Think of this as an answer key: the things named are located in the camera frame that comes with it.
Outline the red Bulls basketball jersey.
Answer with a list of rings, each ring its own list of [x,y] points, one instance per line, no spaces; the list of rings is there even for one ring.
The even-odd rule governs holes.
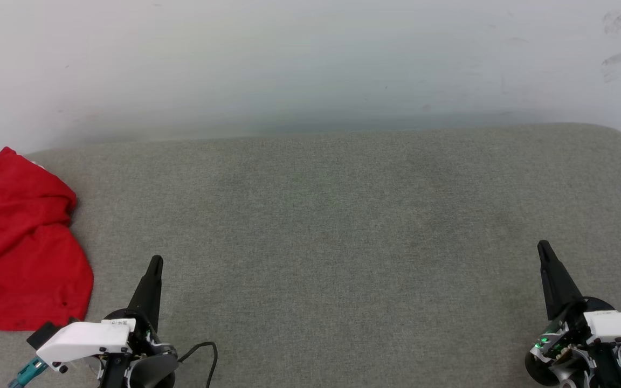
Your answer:
[[[94,276],[71,232],[77,196],[12,148],[0,151],[0,330],[83,320]]]

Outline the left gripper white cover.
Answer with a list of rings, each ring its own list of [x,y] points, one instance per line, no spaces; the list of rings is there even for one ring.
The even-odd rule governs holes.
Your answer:
[[[96,373],[175,373],[177,352],[157,336],[163,264],[162,256],[151,258],[128,309],[63,326],[36,350],[36,372],[64,373],[68,363],[85,360]]]

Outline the grey fabric sofa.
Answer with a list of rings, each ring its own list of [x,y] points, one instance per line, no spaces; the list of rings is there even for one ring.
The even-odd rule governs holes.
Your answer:
[[[621,309],[621,133],[556,124],[33,153],[77,194],[88,319],[153,255],[158,336],[212,388],[541,388],[536,245]]]

